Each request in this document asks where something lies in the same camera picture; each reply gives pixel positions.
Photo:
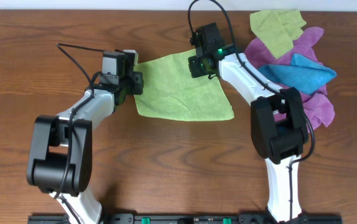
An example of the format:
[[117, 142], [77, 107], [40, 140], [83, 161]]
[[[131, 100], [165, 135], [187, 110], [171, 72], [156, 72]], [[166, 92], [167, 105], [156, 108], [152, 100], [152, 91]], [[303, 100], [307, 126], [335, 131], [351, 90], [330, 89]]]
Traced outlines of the light green cloth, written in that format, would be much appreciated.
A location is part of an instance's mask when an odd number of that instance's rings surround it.
[[194, 55], [195, 51], [189, 50], [136, 65], [144, 79], [143, 94], [135, 96], [141, 116], [176, 121], [234, 118], [218, 79], [191, 77], [188, 58]]

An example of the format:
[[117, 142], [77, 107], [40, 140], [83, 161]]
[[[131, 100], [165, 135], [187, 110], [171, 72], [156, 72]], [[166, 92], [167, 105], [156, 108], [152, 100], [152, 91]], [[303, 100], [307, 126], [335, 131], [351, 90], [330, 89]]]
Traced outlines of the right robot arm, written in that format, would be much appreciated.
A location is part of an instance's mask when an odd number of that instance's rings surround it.
[[298, 162], [308, 141], [300, 93], [268, 80], [239, 52], [225, 44], [217, 24], [191, 30], [196, 54], [188, 59], [193, 78], [220, 78], [251, 107], [251, 139], [267, 167], [267, 211], [275, 223], [296, 223], [302, 213], [297, 196]]

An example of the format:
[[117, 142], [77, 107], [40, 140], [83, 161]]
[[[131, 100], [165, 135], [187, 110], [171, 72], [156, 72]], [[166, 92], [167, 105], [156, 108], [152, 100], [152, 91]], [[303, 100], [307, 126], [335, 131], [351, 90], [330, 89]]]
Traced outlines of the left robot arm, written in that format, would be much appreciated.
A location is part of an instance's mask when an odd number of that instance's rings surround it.
[[93, 130], [128, 95], [143, 92], [142, 73], [135, 71], [135, 50], [104, 51], [102, 69], [87, 76], [83, 96], [55, 116], [40, 115], [34, 123], [26, 179], [53, 197], [63, 215], [31, 215], [29, 223], [115, 223], [89, 188]]

